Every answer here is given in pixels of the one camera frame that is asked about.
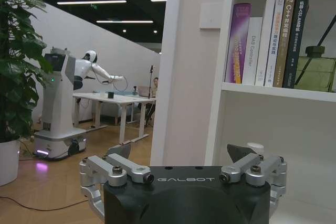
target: table leg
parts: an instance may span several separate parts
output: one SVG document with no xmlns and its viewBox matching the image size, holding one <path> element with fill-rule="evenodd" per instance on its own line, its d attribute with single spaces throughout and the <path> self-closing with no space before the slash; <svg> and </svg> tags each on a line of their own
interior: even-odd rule
<svg viewBox="0 0 336 224">
<path fill-rule="evenodd" d="M 127 105 L 123 104 L 121 106 L 119 144 L 122 144 L 124 142 L 124 139 L 125 139 L 126 111 L 127 111 Z"/>
<path fill-rule="evenodd" d="M 79 124 L 79 103 L 80 103 L 80 98 L 76 98 L 75 99 L 75 118 L 73 119 L 74 120 L 74 126 L 75 127 L 78 127 L 78 124 Z"/>
<path fill-rule="evenodd" d="M 132 103 L 131 106 L 132 106 L 131 120 L 128 121 L 127 123 L 134 123 L 134 122 L 136 122 L 136 121 L 134 120 L 134 103 Z"/>
<path fill-rule="evenodd" d="M 102 102 L 100 102 L 100 101 L 97 101 L 96 102 L 96 116 L 95 116 L 95 127 L 96 128 L 99 128 L 99 126 L 100 126 L 100 113 L 101 113 L 101 104 L 102 104 Z"/>
<path fill-rule="evenodd" d="M 131 112 L 131 122 L 133 122 L 133 115 L 134 114 L 134 103 L 132 103 L 132 112 Z"/>
<path fill-rule="evenodd" d="M 144 132 L 145 132 L 146 105 L 147 105 L 147 103 L 145 103 L 145 102 L 143 102 L 141 104 L 139 137 L 142 137 L 144 135 Z"/>
</svg>

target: black cup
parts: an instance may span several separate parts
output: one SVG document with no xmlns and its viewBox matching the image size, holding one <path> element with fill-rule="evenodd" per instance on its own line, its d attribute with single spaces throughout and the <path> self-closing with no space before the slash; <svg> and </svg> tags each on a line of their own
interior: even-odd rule
<svg viewBox="0 0 336 224">
<path fill-rule="evenodd" d="M 114 97 L 114 92 L 108 92 L 107 97 L 113 99 Z"/>
</svg>

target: laptop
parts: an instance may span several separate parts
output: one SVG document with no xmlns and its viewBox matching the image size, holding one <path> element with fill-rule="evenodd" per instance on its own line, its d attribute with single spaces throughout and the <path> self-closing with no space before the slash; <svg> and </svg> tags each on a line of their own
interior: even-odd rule
<svg viewBox="0 0 336 224">
<path fill-rule="evenodd" d="M 147 86 L 138 86 L 138 94 L 141 97 L 148 97 L 149 87 Z"/>
</svg>

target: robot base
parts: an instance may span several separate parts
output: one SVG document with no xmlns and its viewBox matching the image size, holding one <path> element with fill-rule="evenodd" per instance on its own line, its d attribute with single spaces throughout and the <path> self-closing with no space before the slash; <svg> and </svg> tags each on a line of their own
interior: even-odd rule
<svg viewBox="0 0 336 224">
<path fill-rule="evenodd" d="M 61 138 L 50 137 L 48 131 L 35 133 L 34 154 L 48 160 L 60 160 L 75 155 L 86 149 L 86 131 L 76 129 L 75 135 L 69 134 Z"/>
</svg>

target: book spine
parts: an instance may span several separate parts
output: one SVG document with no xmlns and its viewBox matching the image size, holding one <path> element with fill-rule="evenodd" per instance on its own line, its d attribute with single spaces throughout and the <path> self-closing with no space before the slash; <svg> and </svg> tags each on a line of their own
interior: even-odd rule
<svg viewBox="0 0 336 224">
<path fill-rule="evenodd" d="M 279 36 L 280 36 L 280 25 L 282 19 L 282 12 L 284 10 L 285 0 L 276 0 L 273 15 L 273 24 L 271 39 L 268 51 L 267 69 L 265 86 L 272 87 L 274 80 L 275 65 L 277 62 L 278 46 L 279 46 Z"/>
<path fill-rule="evenodd" d="M 242 84 L 254 85 L 260 45 L 262 17 L 250 18 L 248 25 Z"/>
<path fill-rule="evenodd" d="M 292 26 L 289 35 L 287 60 L 284 74 L 284 88 L 294 88 L 298 66 L 303 26 L 308 10 L 308 0 L 295 0 Z"/>
<path fill-rule="evenodd" d="M 261 37 L 259 46 L 259 56 L 257 63 L 257 73 L 256 73 L 256 86 L 263 86 L 265 82 L 265 72 L 267 66 L 267 56 L 269 49 L 269 41 L 272 29 L 272 20 L 274 13 L 274 3 L 275 0 L 266 0 L 264 17 L 261 26 Z"/>
<path fill-rule="evenodd" d="M 277 63 L 275 66 L 275 75 L 273 80 L 273 87 L 281 88 L 283 75 L 285 71 L 286 56 L 288 50 L 289 31 L 293 17 L 294 0 L 285 0 L 285 7 L 283 8 L 282 23 L 280 30 L 279 49 L 277 56 Z"/>
<path fill-rule="evenodd" d="M 244 71 L 246 39 L 251 5 L 235 4 L 233 7 L 229 50 L 225 72 L 225 81 L 241 83 Z"/>
</svg>

